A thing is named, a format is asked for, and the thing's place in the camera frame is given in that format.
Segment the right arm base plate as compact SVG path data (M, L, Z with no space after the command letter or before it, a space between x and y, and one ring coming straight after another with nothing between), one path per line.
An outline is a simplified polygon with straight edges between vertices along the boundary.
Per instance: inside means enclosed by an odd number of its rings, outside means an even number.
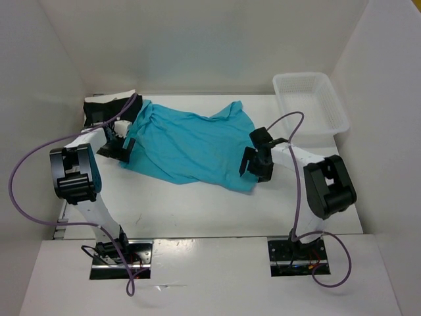
M296 246L288 238L267 240L272 277L329 275L330 268L324 241Z

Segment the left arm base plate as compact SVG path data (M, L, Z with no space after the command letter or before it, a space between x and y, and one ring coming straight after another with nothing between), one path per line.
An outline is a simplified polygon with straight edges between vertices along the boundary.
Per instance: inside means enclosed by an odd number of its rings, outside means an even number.
M150 279L153 253L152 240L129 240L131 253L125 255L135 279ZM81 249L91 258L90 280L128 280L129 276L121 260L102 257L97 247L83 245Z

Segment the cyan t shirt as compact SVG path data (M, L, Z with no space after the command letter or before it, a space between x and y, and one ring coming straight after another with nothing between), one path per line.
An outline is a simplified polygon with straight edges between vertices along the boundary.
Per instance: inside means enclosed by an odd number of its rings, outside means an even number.
M257 178L239 168L254 129L240 101L205 117L146 100L128 131L135 141L130 160L120 166L173 184L205 182L248 194Z

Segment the white t shirt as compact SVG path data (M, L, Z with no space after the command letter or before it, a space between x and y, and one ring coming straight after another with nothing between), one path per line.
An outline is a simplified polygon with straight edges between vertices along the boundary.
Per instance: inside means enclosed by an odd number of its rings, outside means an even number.
M111 101L121 100L130 98L133 94L136 94L135 90L129 90L126 92L112 93L112 94L103 94L103 95L94 95L91 97L86 97L84 101L86 103L108 103Z

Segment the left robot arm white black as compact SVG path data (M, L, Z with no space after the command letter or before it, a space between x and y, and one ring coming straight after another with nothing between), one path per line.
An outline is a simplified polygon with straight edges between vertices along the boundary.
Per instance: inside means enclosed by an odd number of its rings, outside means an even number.
M68 145L49 153L53 186L58 198L73 205L93 223L95 252L104 263L123 263L131 247L123 228L111 217L101 197L102 180L95 154L108 143L104 128L85 129Z

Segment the black t shirt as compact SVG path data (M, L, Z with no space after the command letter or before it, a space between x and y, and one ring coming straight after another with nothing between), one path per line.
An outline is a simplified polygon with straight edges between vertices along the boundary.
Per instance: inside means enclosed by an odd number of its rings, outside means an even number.
M121 112L121 110L128 103L128 101L129 98L111 101L104 104L84 102L84 127L108 121L109 119L119 114L119 112ZM143 98L141 95L137 94L136 99L134 100L133 104L129 107L129 109L119 116L120 120L128 120L131 123L134 123L137 118L137 115L141 111L142 106Z

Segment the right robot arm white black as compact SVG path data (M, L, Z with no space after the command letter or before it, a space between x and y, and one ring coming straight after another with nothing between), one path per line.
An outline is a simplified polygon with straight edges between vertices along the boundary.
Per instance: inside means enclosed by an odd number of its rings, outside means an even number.
M294 258L302 259L320 239L327 220L357 200L345 163L338 155L323 157L284 138L274 139L265 127L252 131L249 137L253 146L244 150L240 174L248 172L259 182L269 182L274 165L295 172L299 214L289 233L288 250Z

